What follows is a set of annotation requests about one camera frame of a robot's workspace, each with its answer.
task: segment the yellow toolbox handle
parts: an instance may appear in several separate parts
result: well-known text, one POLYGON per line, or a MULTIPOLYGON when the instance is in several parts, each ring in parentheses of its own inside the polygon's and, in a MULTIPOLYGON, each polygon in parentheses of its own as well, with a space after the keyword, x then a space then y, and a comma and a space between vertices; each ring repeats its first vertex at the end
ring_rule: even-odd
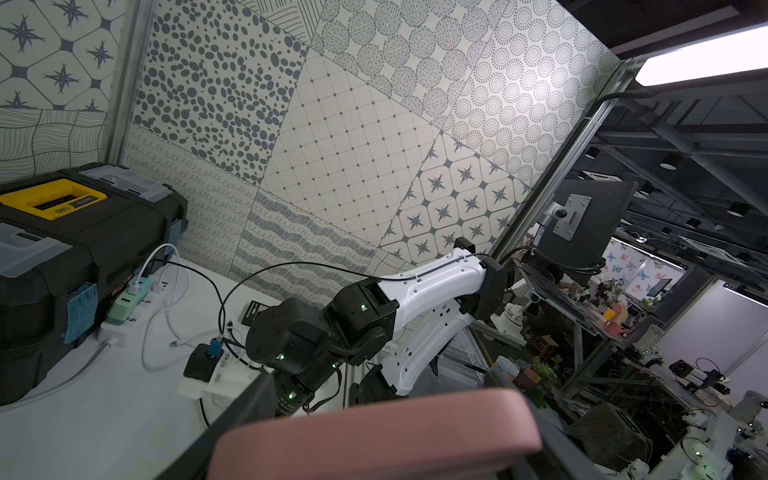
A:
POLYGON ((66 178, 0 195, 0 204, 46 220, 56 220, 107 198, 66 178))

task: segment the black monitor back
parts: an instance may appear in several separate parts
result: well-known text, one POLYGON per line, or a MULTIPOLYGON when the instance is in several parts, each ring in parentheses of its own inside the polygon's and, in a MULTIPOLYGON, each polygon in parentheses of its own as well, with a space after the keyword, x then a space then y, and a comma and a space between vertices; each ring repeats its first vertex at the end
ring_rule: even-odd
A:
MULTIPOLYGON (((592 266, 595 259, 603 256, 636 189, 635 182, 563 180, 554 194, 554 201, 565 205, 571 194, 585 195, 592 200, 570 241, 555 235, 553 225, 541 236, 537 248, 562 265, 576 268, 592 266)), ((568 276, 582 285, 586 285, 590 277, 571 273, 568 276)))

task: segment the toolbox lid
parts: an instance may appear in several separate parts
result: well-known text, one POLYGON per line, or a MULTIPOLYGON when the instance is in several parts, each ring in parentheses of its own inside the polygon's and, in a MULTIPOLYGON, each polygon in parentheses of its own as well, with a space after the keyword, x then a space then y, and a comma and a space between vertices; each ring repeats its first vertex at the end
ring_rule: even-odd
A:
POLYGON ((120 168, 115 165, 103 165, 80 172, 86 177, 107 182, 118 190, 131 192, 152 203, 162 200, 171 194, 170 188, 160 182, 137 174, 133 170, 120 168))
POLYGON ((72 245, 0 223, 0 276, 15 278, 69 250, 72 245))

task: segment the patterned wallpaper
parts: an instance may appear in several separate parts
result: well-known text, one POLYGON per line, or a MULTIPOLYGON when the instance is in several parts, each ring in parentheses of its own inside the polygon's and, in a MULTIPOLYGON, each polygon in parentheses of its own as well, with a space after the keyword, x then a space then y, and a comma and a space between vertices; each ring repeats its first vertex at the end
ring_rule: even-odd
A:
MULTIPOLYGON (((150 40, 126 164, 233 278, 487 250, 618 65, 554 0, 162 0, 150 40)), ((322 304, 353 278, 253 285, 322 304)))
POLYGON ((0 5, 0 182, 98 160, 125 0, 0 5))
POLYGON ((605 267, 600 278, 618 280, 624 285, 624 291, 640 300, 659 280, 672 279, 667 286, 670 289, 685 274, 685 270, 643 255, 639 250, 615 239, 608 243, 603 258, 605 267))

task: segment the toolbox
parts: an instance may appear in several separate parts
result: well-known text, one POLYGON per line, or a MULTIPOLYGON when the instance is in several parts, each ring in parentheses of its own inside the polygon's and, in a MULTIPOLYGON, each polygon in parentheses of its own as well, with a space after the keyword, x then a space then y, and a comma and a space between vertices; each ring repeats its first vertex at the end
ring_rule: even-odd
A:
POLYGON ((178 241, 186 214, 171 187, 114 165, 0 185, 0 405, 98 327, 147 255, 178 241))

